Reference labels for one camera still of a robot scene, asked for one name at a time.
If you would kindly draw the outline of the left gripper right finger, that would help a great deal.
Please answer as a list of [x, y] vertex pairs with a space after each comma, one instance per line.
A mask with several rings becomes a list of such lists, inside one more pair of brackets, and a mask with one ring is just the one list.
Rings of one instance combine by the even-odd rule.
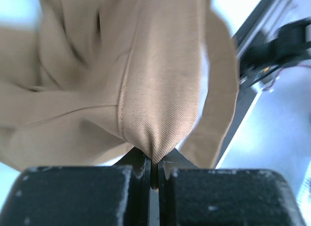
[[172, 150], [157, 165], [162, 226], [303, 226], [287, 181], [268, 169], [200, 169]]

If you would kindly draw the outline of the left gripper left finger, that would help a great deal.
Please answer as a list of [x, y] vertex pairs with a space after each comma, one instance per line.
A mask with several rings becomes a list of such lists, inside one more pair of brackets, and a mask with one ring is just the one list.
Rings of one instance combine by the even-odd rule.
[[3, 226], [145, 226], [150, 159], [133, 148], [107, 166], [24, 170], [0, 213]]

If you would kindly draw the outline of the tan cloth garment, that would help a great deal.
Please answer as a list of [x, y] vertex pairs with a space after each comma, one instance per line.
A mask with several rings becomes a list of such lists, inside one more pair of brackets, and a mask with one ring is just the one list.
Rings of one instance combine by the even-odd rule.
[[213, 168], [239, 89], [211, 0], [40, 0], [38, 28], [0, 28], [0, 160], [95, 165], [180, 145]]

